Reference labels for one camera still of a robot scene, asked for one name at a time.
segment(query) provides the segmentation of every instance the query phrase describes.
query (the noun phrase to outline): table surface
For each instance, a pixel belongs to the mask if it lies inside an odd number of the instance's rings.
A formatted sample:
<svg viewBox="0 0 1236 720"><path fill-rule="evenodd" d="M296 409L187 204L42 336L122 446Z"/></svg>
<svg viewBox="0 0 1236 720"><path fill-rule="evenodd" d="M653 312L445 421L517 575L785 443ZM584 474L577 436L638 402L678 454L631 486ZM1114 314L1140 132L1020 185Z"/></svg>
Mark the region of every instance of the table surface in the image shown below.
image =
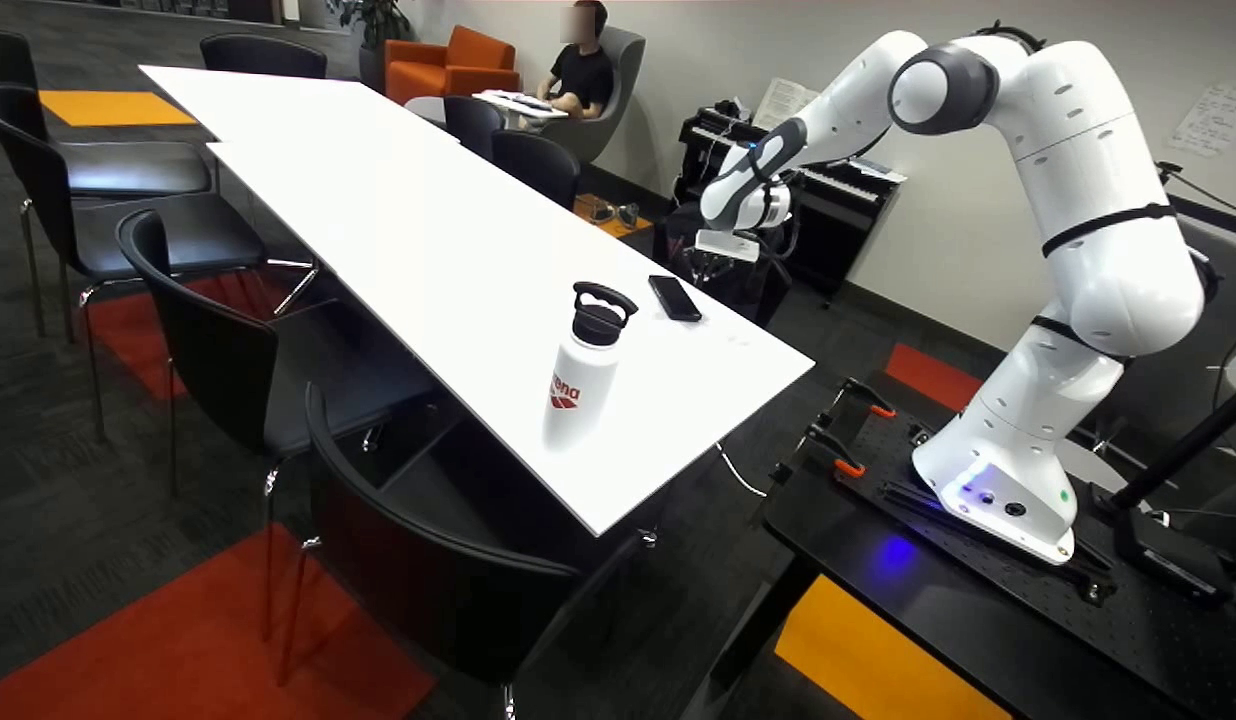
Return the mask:
<svg viewBox="0 0 1236 720"><path fill-rule="evenodd" d="M183 115L157 92L93 92L93 89L42 89L42 106L67 128L191 128Z"/></svg>
<svg viewBox="0 0 1236 720"><path fill-rule="evenodd" d="M810 368L705 292L705 321L672 322L646 286L653 261L359 82L145 72L597 534ZM638 312L597 433L555 450L543 410L577 279L612 283Z"/></svg>
<svg viewBox="0 0 1236 720"><path fill-rule="evenodd" d="M762 528L1022 716L1236 716L1230 610L1152 583L1098 533L1082 533L1082 549L1114 597L1089 604L987 540L904 521L881 499L907 482L904 436L869 436L863 482L795 467L762 505Z"/></svg>

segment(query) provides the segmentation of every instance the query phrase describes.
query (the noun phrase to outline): man sitting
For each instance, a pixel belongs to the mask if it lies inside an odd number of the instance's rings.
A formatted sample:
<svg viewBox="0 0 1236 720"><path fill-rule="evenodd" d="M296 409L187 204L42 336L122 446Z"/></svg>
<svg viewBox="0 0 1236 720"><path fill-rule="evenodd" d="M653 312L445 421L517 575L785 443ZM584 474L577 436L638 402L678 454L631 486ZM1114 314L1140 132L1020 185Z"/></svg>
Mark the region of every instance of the man sitting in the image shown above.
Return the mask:
<svg viewBox="0 0 1236 720"><path fill-rule="evenodd" d="M607 9L598 0L573 5L573 43L550 58L539 94L566 115L598 115L612 98L612 58L598 43Z"/></svg>

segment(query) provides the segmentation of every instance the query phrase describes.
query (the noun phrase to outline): black table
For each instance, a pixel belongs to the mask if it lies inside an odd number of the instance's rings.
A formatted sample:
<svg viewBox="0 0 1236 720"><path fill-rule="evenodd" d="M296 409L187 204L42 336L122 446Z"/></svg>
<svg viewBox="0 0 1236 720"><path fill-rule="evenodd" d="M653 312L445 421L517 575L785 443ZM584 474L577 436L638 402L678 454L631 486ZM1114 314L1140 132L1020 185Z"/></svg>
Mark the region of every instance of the black table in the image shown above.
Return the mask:
<svg viewBox="0 0 1236 720"><path fill-rule="evenodd" d="M1124 567L1104 549L1106 533L1080 528L1080 542L1097 542L1114 580L1114 597L1092 604L961 523L924 523L886 505L892 482L913 486L907 441L883 433L863 443L875 443L863 446L863 480L801 458L772 486L759 521L793 558L751 600L687 716L725 702L820 570L1017 716L1236 716L1230 608Z"/></svg>

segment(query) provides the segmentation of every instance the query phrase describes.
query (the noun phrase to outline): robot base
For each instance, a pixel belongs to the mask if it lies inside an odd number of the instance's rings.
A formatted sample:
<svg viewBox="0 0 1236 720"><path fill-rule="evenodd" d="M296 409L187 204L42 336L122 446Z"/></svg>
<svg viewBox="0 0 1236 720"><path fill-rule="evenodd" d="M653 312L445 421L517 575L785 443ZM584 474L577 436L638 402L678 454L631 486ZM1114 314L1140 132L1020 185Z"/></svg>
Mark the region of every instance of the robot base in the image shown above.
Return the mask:
<svg viewBox="0 0 1236 720"><path fill-rule="evenodd" d="M974 450L971 462L940 470L940 446L927 441L913 450L917 474L936 490L940 509L1043 565L1067 565L1075 550L1070 516L1075 499L1060 474L1060 505L1036 494L1002 462L990 462Z"/></svg>

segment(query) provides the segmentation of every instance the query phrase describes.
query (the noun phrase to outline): white bottle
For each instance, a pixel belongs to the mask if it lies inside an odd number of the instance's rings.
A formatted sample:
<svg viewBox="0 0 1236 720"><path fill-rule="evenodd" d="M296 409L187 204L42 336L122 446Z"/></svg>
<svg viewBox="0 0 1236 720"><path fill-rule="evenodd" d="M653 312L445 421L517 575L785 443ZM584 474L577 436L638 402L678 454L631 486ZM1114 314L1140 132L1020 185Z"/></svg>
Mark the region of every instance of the white bottle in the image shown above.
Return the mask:
<svg viewBox="0 0 1236 720"><path fill-rule="evenodd" d="M591 279L579 279L573 286L573 333L562 336L561 361L546 379L543 441L550 446L573 446L598 421L619 361L619 333L636 312L636 305L617 286Z"/></svg>

